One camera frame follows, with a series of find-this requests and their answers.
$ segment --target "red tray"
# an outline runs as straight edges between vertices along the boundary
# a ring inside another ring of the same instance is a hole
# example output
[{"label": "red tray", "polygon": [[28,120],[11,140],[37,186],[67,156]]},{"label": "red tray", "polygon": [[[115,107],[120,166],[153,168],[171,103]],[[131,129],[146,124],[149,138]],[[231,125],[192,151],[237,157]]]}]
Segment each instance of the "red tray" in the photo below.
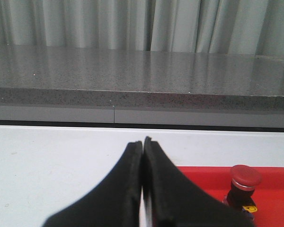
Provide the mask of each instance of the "red tray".
[{"label": "red tray", "polygon": [[[178,167],[184,175],[215,199],[222,201],[231,185],[230,167]],[[262,174],[252,199],[257,227],[284,227],[284,168],[255,167]]]}]

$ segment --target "granite countertop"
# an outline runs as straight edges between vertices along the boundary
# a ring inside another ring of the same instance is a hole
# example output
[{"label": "granite countertop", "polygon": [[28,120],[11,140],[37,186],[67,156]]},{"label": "granite countertop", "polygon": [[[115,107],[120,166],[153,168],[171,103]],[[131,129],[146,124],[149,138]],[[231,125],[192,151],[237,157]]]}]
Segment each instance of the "granite countertop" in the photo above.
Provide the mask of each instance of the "granite countertop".
[{"label": "granite countertop", "polygon": [[0,46],[0,105],[284,112],[284,57]]}]

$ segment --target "white curtain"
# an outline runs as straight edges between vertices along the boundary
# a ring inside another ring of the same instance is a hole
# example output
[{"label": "white curtain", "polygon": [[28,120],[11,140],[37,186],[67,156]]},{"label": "white curtain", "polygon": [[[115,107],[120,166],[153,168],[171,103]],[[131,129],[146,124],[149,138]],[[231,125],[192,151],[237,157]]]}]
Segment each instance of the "white curtain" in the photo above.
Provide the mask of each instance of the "white curtain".
[{"label": "white curtain", "polygon": [[0,0],[0,44],[284,55],[284,0]]}]

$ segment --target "emergency stop button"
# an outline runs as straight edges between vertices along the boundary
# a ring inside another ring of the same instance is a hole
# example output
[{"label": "emergency stop button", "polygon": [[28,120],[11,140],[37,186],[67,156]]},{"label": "emergency stop button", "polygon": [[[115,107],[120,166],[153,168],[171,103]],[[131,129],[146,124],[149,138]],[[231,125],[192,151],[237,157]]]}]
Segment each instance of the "emergency stop button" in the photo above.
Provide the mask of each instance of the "emergency stop button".
[{"label": "emergency stop button", "polygon": [[231,176],[232,183],[244,191],[253,191],[262,181],[262,176],[256,169],[245,165],[233,166]]}]

